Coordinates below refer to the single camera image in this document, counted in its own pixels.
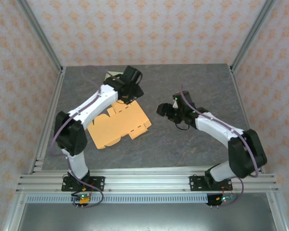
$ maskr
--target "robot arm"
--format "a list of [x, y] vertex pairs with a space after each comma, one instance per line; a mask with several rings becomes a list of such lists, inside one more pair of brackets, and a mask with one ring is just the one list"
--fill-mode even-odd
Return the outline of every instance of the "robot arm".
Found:
[[[184, 97], [195, 108], [194, 103], [187, 91], [183, 91]], [[198, 115], [184, 102], [180, 93], [173, 95], [173, 104], [162, 103], [157, 108], [157, 113], [160, 116], [167, 116], [168, 119], [175, 124], [179, 124], [184, 121], [186, 124], [192, 126], [195, 129], [204, 131], [221, 142], [226, 148], [228, 148], [229, 161], [216, 165], [206, 171], [206, 177], [208, 185], [212, 185], [215, 182], [220, 182], [225, 179], [233, 177], [245, 178], [254, 171], [254, 166], [251, 157], [247, 153], [246, 147], [239, 139], [239, 137], [233, 132], [236, 131], [240, 134], [251, 148], [253, 156], [256, 160], [257, 166], [261, 167], [266, 164], [267, 159], [263, 151], [257, 133], [249, 129], [244, 131], [239, 128], [235, 128], [231, 125], [227, 125], [232, 130], [228, 130], [225, 126], [222, 126], [217, 119], [210, 112], [204, 108], [197, 108], [203, 115], [208, 116], [210, 119]]]
[[82, 105], [68, 113], [59, 112], [57, 114], [54, 133], [57, 133], [59, 128], [72, 115], [76, 115], [67, 126], [63, 128], [56, 139], [58, 146], [69, 160], [70, 169], [68, 176], [70, 178], [73, 177], [71, 175], [71, 171], [73, 171], [78, 179], [87, 183], [90, 173], [85, 164], [83, 153], [88, 142], [85, 130], [94, 118], [115, 101], [122, 100], [125, 104], [129, 104], [141, 97], [144, 93], [138, 85], [139, 82], [137, 83], [137, 80], [141, 80], [141, 78], [142, 73], [140, 71], [131, 66], [127, 66], [122, 75], [107, 78], [100, 87], [100, 90]]

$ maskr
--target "patterned wallpaper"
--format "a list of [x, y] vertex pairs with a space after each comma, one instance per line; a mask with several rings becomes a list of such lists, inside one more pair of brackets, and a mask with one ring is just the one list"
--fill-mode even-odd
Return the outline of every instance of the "patterned wallpaper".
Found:
[[62, 65], [228, 63], [265, 0], [28, 0]]
[[15, 0], [0, 0], [0, 231], [27, 173], [57, 72]]
[[278, 174], [289, 205], [289, 0], [277, 0], [236, 79], [268, 157], [265, 169]]

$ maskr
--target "gray table surface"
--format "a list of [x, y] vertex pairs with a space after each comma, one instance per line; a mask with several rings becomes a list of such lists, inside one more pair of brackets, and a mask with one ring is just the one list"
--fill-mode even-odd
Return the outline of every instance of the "gray table surface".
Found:
[[[108, 71], [123, 72], [126, 66], [104, 66]], [[88, 168], [135, 168], [207, 166], [228, 159], [228, 150], [217, 140], [202, 131], [190, 128], [179, 130], [167, 118], [156, 114], [160, 103], [172, 103], [172, 95], [180, 85], [190, 92], [196, 107], [204, 107], [216, 117], [232, 126], [246, 129], [247, 125], [226, 64], [171, 64], [135, 65], [143, 73], [141, 88], [144, 96], [137, 99], [150, 119], [152, 126], [136, 139], [129, 136], [111, 147], [98, 150], [88, 131], [85, 159]], [[79, 106], [97, 90], [90, 83], [101, 85], [105, 70], [90, 67], [68, 67], [56, 108], [68, 112]], [[64, 170], [63, 157], [49, 155], [49, 145], [43, 170]], [[60, 152], [56, 146], [55, 153]]]

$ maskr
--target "orange cardboard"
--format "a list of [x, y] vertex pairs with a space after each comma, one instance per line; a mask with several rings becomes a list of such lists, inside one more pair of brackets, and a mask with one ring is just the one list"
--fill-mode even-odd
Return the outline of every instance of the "orange cardboard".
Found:
[[121, 137], [129, 135], [132, 139], [148, 131], [151, 126], [149, 118], [137, 101], [129, 105], [118, 101], [107, 109], [109, 114], [100, 114], [88, 126], [88, 131], [97, 147], [103, 149], [114, 145]]

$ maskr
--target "black mounting plate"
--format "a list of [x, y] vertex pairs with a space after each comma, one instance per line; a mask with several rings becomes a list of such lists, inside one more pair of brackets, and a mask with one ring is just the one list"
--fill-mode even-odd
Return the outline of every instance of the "black mounting plate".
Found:
[[189, 177], [189, 186], [191, 191], [222, 191], [223, 186], [229, 187], [231, 190], [232, 188], [232, 182], [230, 179], [225, 179], [221, 182], [216, 182], [212, 185], [211, 188], [209, 188], [208, 184], [204, 180], [204, 176], [196, 176], [193, 175]]
[[[102, 192], [104, 191], [105, 177], [90, 176], [88, 182], [89, 182], [89, 184], [92, 184], [94, 187], [100, 189]], [[63, 183], [62, 183], [61, 191], [63, 191], [63, 192], [79, 192], [79, 191], [82, 191], [82, 187], [75, 184], [75, 179], [72, 179], [69, 176], [65, 176], [65, 177], [63, 177]], [[91, 192], [92, 189], [89, 187], [86, 187], [85, 192], [86, 191]]]

